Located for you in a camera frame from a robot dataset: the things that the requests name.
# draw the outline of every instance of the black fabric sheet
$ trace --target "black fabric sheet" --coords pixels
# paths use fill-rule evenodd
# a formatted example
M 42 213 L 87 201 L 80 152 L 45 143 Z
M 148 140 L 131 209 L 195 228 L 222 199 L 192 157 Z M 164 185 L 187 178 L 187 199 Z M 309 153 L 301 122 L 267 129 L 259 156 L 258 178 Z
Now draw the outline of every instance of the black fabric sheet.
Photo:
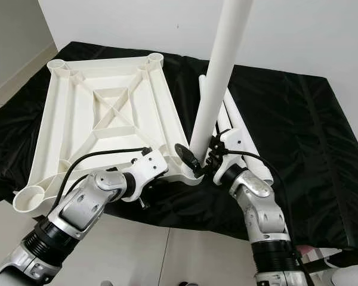
M 135 57 L 151 51 L 72 42 L 65 61 Z M 165 54 L 163 71 L 187 140 L 199 104 L 198 76 L 207 61 Z M 27 182 L 50 73 L 43 67 L 0 109 L 0 200 Z M 358 249 L 358 143 L 328 81 L 283 71 L 235 66 L 230 92 L 260 155 L 279 170 L 276 200 L 292 212 L 297 244 Z M 246 239 L 242 211 L 211 180 L 189 187 L 161 182 L 144 193 L 151 208 L 118 201 L 106 212 L 159 226 L 210 230 Z

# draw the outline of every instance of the white plastic base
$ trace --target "white plastic base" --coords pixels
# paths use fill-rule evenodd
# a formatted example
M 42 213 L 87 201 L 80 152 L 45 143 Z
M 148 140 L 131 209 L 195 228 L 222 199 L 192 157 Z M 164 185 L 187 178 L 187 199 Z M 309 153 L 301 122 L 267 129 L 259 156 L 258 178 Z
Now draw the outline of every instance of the white plastic base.
M 194 185 L 174 145 L 188 147 L 163 71 L 163 55 L 108 60 L 52 60 L 51 80 L 27 186 L 13 207 L 35 217 L 49 211 L 65 172 L 80 156 L 104 150 L 152 147 L 168 164 L 168 181 Z M 93 169 L 131 165 L 141 153 L 90 157 L 77 165 L 66 190 Z

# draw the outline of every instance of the white plastic tube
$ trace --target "white plastic tube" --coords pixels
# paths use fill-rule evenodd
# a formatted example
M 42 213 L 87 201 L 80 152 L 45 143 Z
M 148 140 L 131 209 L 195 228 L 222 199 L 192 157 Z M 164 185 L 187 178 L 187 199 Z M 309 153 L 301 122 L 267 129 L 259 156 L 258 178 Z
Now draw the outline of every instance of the white plastic tube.
M 226 105 L 232 127 L 240 128 L 242 130 L 242 140 L 245 151 L 258 155 L 257 148 L 228 89 L 226 90 L 226 94 L 224 96 L 224 104 Z M 250 156 L 244 156 L 244 160 L 252 173 L 258 176 L 260 179 L 265 180 L 268 184 L 273 184 L 273 177 L 269 169 L 265 167 L 265 165 L 260 160 Z
M 204 96 L 190 142 L 190 150 L 203 162 L 220 106 L 232 73 L 243 31 L 253 0 L 224 0 L 209 62 Z
M 200 97 L 204 96 L 204 87 L 205 87 L 205 75 L 202 74 L 199 76 L 199 89 L 200 89 Z M 228 118 L 228 114 L 227 114 L 227 110 L 226 110 L 226 106 L 224 105 L 223 102 L 221 102 L 221 107 L 220 107 L 220 111 L 219 114 L 217 116 L 217 125 L 219 127 L 219 131 L 222 132 L 226 129 L 231 129 L 231 123 L 229 121 Z M 212 135 L 216 136 L 217 132 L 216 132 L 216 128 L 214 128 L 214 131 L 212 132 Z

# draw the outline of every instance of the baseboard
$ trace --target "baseboard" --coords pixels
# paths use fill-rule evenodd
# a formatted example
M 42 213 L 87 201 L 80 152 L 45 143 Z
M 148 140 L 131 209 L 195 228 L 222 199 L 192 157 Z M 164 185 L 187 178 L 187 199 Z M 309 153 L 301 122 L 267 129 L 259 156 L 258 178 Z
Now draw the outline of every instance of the baseboard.
M 44 64 L 57 54 L 51 43 L 0 86 L 0 104 L 5 104 Z

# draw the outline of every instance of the black cable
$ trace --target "black cable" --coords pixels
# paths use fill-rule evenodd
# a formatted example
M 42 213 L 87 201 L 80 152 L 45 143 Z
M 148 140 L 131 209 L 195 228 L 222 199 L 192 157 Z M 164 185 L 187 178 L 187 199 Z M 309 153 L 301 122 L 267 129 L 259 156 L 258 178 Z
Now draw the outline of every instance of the black cable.
M 106 154 L 116 154 L 116 153 L 127 153 L 127 152 L 137 152 L 137 151 L 143 151 L 145 150 L 146 147 L 142 147 L 142 148 L 132 148 L 132 149 L 119 149 L 119 150 L 108 150 L 108 151 L 98 151 L 98 152 L 93 152 L 93 153 L 88 153 L 86 155 L 83 155 L 82 157 L 79 157 L 76 161 L 73 162 L 73 164 L 69 167 L 69 169 L 67 170 L 64 179 L 61 183 L 60 186 L 60 190 L 58 191 L 58 194 L 55 198 L 55 201 L 53 203 L 53 206 L 51 208 L 51 210 L 49 211 L 49 213 L 52 212 L 52 210 L 55 209 L 55 207 L 58 206 L 58 204 L 60 203 L 62 194 L 64 192 L 65 189 L 65 185 L 66 182 L 71 174 L 71 172 L 73 171 L 73 169 L 82 161 L 85 160 L 86 158 L 92 157 L 92 156 L 97 156 L 97 155 L 106 155 Z
M 227 150 L 226 152 L 227 152 L 227 154 L 245 155 L 245 156 L 250 156 L 250 157 L 256 158 L 257 160 L 262 161 L 279 178 L 280 184 L 283 187 L 285 203 L 286 203 L 286 211 L 288 212 L 288 220 L 289 220 L 289 223 L 288 223 L 289 236 L 291 238 L 291 243 L 292 243 L 293 250 L 294 250 L 294 252 L 296 254 L 296 260 L 297 260 L 298 264 L 300 265 L 302 271 L 305 274 L 305 278 L 307 280 L 308 285 L 314 286 L 314 282 L 311 280 L 310 274 L 307 272 L 306 267 L 304 265 L 304 262 L 301 260 L 300 255 L 297 254 L 298 250 L 297 250 L 296 245 L 294 243 L 295 235 L 294 235 L 294 229 L 293 229 L 292 209 L 291 209 L 291 205 L 289 203 L 288 195 L 286 193 L 285 182 L 281 178 L 279 171 L 277 171 L 277 169 L 268 160 L 266 160 L 265 158 L 260 157 L 259 155 L 256 155 L 256 154 L 253 154 L 253 153 L 250 153 L 250 152 L 246 152 L 246 151 Z
M 88 174 L 83 175 L 82 177 L 79 177 L 79 178 L 77 179 L 77 181 L 75 181 L 75 182 L 73 183 L 73 185 L 67 190 L 67 192 L 66 192 L 65 195 L 68 195 L 68 193 L 70 193 L 71 191 L 73 191 L 74 188 L 77 186 L 77 184 L 80 183 L 80 181 L 82 181 L 83 179 L 85 179 L 87 176 L 88 176 Z

